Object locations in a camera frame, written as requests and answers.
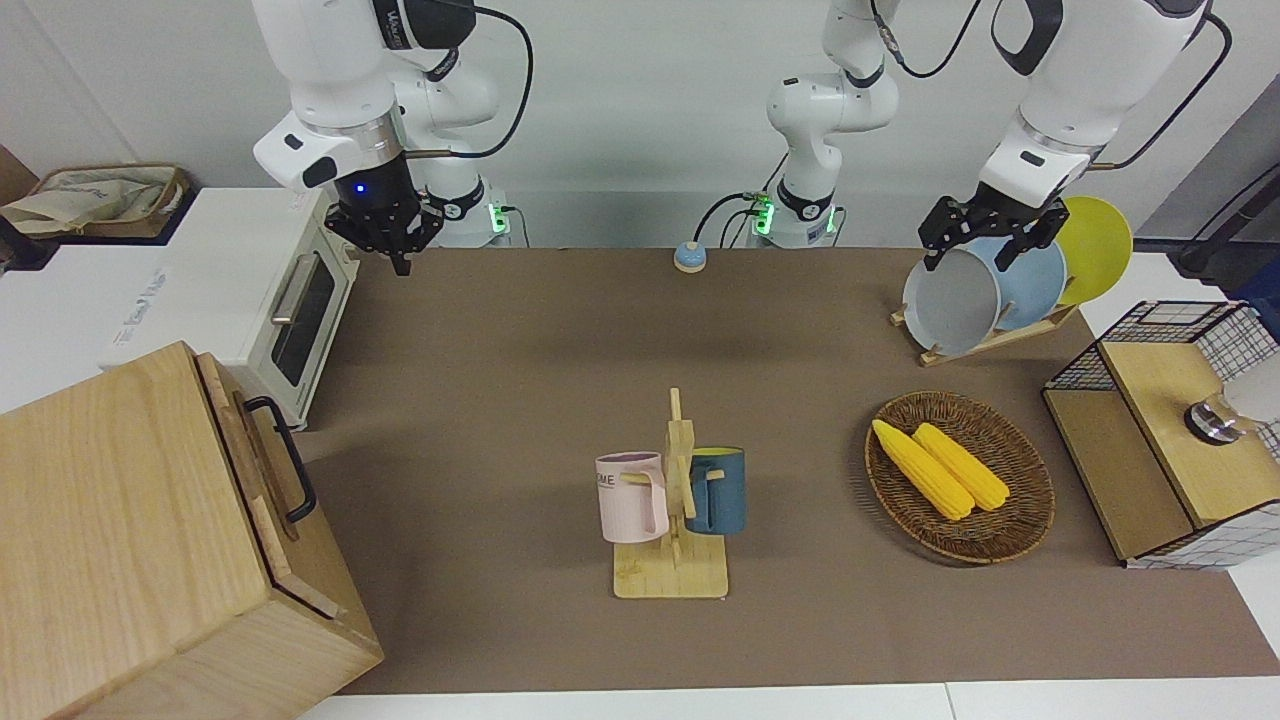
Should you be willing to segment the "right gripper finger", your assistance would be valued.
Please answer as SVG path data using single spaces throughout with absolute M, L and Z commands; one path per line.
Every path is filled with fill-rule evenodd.
M 444 215 L 435 205 L 421 205 L 416 215 L 399 231 L 399 273 L 411 273 L 410 255 L 421 252 L 444 227 Z
M 401 273 L 401 229 L 394 217 L 374 213 L 352 213 L 346 205 L 330 205 L 325 227 L 356 249 L 388 258 L 396 273 Z

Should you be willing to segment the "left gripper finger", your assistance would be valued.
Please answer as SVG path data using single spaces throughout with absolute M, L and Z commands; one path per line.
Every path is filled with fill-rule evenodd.
M 1034 220 L 1018 227 L 1015 232 L 1015 258 L 1033 249 L 1047 249 L 1069 219 L 1064 200 L 1053 200 Z
M 951 250 L 966 242 L 966 205 L 956 199 L 938 199 L 920 223 L 924 266 L 933 272 Z

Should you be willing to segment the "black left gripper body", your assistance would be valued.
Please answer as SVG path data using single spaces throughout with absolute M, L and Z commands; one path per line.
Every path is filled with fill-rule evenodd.
M 1014 236 L 1019 225 L 1037 219 L 1042 210 L 1009 197 L 988 184 L 978 184 L 966 205 L 966 241 L 978 237 Z

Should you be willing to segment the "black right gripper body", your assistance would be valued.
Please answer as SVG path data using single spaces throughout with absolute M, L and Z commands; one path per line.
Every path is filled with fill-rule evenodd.
M 394 217 L 402 229 L 420 208 L 404 151 L 378 167 L 352 172 L 335 179 L 337 205 L 352 213 Z

